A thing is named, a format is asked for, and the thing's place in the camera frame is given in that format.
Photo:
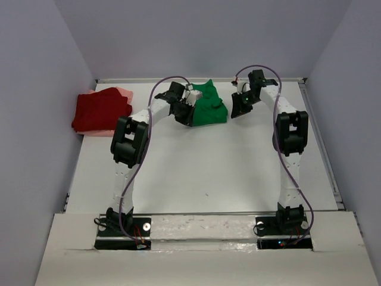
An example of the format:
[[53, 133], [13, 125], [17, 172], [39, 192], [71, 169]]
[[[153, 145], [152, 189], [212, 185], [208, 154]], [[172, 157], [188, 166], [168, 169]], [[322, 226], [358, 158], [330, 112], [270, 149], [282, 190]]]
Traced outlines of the green t shirt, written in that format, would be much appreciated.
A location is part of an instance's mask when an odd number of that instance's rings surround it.
[[195, 103], [193, 127], [226, 123], [228, 110], [213, 81], [210, 79], [203, 84], [194, 83], [193, 89], [202, 93], [202, 97]]

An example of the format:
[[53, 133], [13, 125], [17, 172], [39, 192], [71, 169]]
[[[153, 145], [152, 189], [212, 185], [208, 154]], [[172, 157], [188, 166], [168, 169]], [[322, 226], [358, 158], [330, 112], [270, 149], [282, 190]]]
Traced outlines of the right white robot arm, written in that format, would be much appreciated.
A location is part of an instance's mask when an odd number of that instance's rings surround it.
[[258, 217], [254, 234], [259, 237], [302, 234], [302, 225], [307, 218], [299, 186], [299, 168], [308, 142], [309, 115], [297, 110], [282, 96], [280, 81], [265, 78], [262, 69], [251, 71], [248, 80], [235, 76], [232, 85], [236, 88], [232, 94], [233, 119], [250, 113], [259, 102], [272, 112], [272, 144], [280, 161], [280, 195], [276, 213]]

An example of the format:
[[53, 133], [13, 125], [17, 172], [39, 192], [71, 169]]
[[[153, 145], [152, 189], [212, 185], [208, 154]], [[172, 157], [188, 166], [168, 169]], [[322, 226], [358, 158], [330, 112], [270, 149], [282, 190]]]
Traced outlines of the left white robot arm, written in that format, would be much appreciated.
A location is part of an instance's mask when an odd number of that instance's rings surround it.
[[132, 116], [121, 116], [111, 141], [115, 162], [113, 200], [106, 218], [118, 235], [128, 236], [133, 225], [133, 188], [135, 177], [147, 154], [154, 125], [168, 116], [185, 126], [193, 125], [197, 100], [202, 92], [187, 83], [171, 82], [167, 91], [149, 95], [148, 106]]

